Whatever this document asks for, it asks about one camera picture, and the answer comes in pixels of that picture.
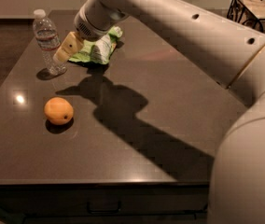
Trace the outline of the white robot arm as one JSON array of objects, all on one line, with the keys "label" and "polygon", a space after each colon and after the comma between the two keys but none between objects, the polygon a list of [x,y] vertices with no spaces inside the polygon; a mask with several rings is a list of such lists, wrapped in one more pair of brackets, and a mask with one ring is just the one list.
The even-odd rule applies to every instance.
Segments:
[{"label": "white robot arm", "polygon": [[87,0],[75,40],[133,16],[248,105],[219,146],[207,224],[265,224],[265,34],[181,0]]}]

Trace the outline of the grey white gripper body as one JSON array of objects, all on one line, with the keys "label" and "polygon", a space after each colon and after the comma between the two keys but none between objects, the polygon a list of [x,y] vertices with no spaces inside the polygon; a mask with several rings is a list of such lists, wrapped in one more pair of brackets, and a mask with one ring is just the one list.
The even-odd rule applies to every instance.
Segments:
[{"label": "grey white gripper body", "polygon": [[76,14],[74,25],[82,39],[96,41],[127,17],[127,14],[107,7],[100,0],[87,0]]}]

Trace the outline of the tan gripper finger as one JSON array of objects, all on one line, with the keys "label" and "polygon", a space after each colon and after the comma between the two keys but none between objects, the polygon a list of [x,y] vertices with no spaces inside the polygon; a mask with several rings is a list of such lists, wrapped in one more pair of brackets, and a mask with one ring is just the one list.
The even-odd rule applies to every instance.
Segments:
[{"label": "tan gripper finger", "polygon": [[84,45],[84,40],[77,32],[70,32],[53,55],[55,63],[65,63],[74,54],[78,53]]}]

